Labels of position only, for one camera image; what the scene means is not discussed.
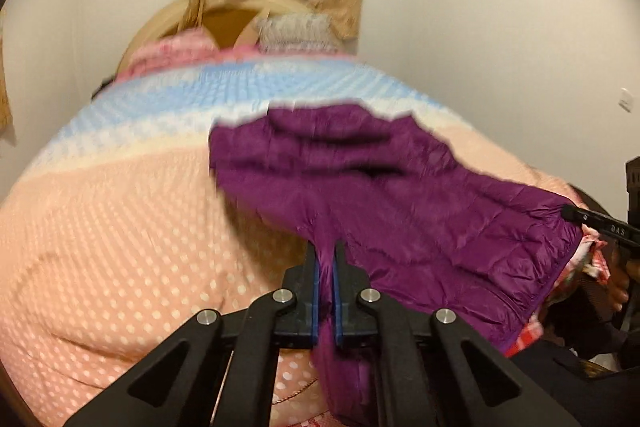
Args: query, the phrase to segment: pink polka dot blanket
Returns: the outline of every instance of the pink polka dot blanket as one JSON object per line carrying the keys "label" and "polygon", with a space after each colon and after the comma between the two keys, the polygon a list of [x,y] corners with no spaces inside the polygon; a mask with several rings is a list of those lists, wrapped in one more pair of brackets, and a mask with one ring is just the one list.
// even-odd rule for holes
{"label": "pink polka dot blanket", "polygon": [[[303,241],[216,190],[207,137],[270,105],[358,100],[408,112],[471,168],[566,193],[426,95],[340,57],[255,57],[154,71],[101,94],[38,154],[0,207],[0,359],[59,427],[203,308],[276,289]],[[283,351],[271,426],[328,427],[308,352]]]}

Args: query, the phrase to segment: wooden headboard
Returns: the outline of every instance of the wooden headboard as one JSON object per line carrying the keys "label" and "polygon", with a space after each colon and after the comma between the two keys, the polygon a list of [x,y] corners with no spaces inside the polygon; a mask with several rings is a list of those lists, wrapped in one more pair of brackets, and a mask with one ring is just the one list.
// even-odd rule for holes
{"label": "wooden headboard", "polygon": [[[188,0],[175,0],[165,6],[145,23],[127,46],[118,73],[129,65],[131,55],[140,46],[173,35],[187,9]],[[301,0],[243,0],[207,11],[202,26],[213,36],[220,49],[233,47],[236,39],[255,16],[268,11],[270,14],[308,13],[312,8]]]}

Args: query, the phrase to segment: red plaid fabric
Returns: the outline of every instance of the red plaid fabric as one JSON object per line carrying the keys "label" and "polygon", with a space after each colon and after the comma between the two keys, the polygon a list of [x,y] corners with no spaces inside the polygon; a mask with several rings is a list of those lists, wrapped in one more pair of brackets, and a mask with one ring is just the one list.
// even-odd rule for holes
{"label": "red plaid fabric", "polygon": [[554,302],[566,299],[575,290],[578,273],[584,272],[600,284],[606,285],[609,281],[609,267],[602,254],[602,248],[606,245],[606,241],[599,239],[598,232],[588,227],[582,227],[583,237],[580,246],[575,251],[574,256],[566,264],[560,277],[556,280],[553,290],[549,294],[541,308],[531,315],[529,322],[522,328],[517,340],[511,346],[505,356],[512,357],[516,353],[526,349],[536,340],[538,340],[545,332],[539,319],[541,309],[550,306]]}
{"label": "red plaid fabric", "polygon": [[343,425],[331,413],[325,412],[293,427],[343,427]]}

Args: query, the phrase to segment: purple jacket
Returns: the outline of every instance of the purple jacket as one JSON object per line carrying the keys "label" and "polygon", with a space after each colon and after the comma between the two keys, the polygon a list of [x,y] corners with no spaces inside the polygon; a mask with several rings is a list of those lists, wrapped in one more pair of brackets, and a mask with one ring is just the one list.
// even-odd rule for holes
{"label": "purple jacket", "polygon": [[[582,232],[566,198],[465,169],[410,116],[357,105],[270,109],[213,127],[210,167],[229,197],[316,245],[331,298],[334,244],[404,305],[447,307],[506,350],[550,292]],[[369,373],[335,351],[324,320],[314,352],[332,413],[366,424]]]}

